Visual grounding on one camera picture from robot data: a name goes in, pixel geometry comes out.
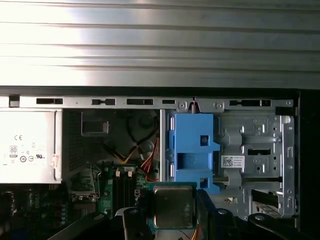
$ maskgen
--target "screw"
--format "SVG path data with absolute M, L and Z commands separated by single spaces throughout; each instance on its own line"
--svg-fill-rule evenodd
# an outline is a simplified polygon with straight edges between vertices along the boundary
M 218 213 L 221 215 L 227 214 L 227 211 L 225 209 L 219 209 Z
M 274 142 L 275 144 L 279 144 L 279 143 L 281 143 L 281 138 L 278 137 L 278 136 L 276 136 L 276 137 L 273 139 L 273 142 Z
M 100 220 L 100 219 L 103 219 L 104 216 L 102 214 L 99 214 L 98 216 L 95 216 L 93 219 L 94 220 Z
M 263 220 L 265 220 L 265 217 L 264 216 L 261 216 L 261 215 L 257 215 L 257 216 L 255 216 L 254 217 L 256 220 L 258 220 L 258 221 L 263 221 Z
M 205 143 L 207 143 L 207 142 L 208 142 L 208 139 L 207 139 L 206 136 L 201 137 L 201 143 L 202 143 L 202 144 L 205 144 Z

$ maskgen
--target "sticker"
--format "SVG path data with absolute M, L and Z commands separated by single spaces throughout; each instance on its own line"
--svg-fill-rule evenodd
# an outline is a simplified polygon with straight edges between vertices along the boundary
M 52 155 L 52 160 L 51 160 L 51 163 L 50 163 L 50 167 L 51 168 L 56 169 L 58 167 L 59 158 L 60 158 L 60 155 L 58 155 L 58 154 L 53 154 Z
M 245 167 L 245 156 L 232 156 L 222 155 L 221 156 L 221 168 L 244 168 Z
M 7 132 L 0 137 L 3 165 L 47 166 L 47 140 L 40 132 Z

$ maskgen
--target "rectangular slot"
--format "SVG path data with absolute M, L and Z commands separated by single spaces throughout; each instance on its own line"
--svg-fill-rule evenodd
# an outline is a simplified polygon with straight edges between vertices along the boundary
M 270 107 L 271 100 L 231 100 L 229 105 L 243 107 Z
M 128 98 L 126 100 L 127 105 L 153 105 L 154 100 L 153 99 L 132 99 Z
M 63 98 L 37 98 L 36 99 L 36 104 L 43 104 L 43 105 L 48 105 L 48 104 L 64 104 L 64 99 Z
M 208 188 L 208 178 L 207 177 L 200 178 L 200 188 L 201 189 Z
M 265 193 L 253 189 L 251 190 L 251 195 L 252 201 L 254 202 L 270 205 L 276 208 L 279 206 L 278 197 L 276 195 L 273 195 L 272 192 Z
M 116 105 L 116 100 L 114 98 L 106 99 L 103 102 L 105 105 L 114 106 Z
M 296 116 L 295 107 L 277 106 L 275 108 L 275 115 L 277 116 Z
M 162 100 L 162 104 L 176 104 L 176 100 L 165 99 Z
M 271 155 L 271 149 L 248 149 L 248 155 Z
M 91 100 L 91 105 L 101 105 L 101 104 L 105 104 L 107 106 L 114 106 L 114 105 L 116 105 L 116 100 L 114 98 L 106 99 L 104 101 L 102 101 L 100 99 L 92 99 Z

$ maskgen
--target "yellow wire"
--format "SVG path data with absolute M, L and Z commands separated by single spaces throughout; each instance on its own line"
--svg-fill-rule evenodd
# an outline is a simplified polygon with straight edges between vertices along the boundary
M 198 226 L 197 226 L 196 229 L 193 231 L 190 240 L 196 240 L 197 231 L 198 231 Z

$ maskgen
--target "ce mark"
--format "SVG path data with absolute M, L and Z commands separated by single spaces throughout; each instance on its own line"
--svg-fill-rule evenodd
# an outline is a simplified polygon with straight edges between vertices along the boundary
M 18 141 L 18 140 L 22 140 L 22 135 L 15 135 L 14 136 L 14 140 Z

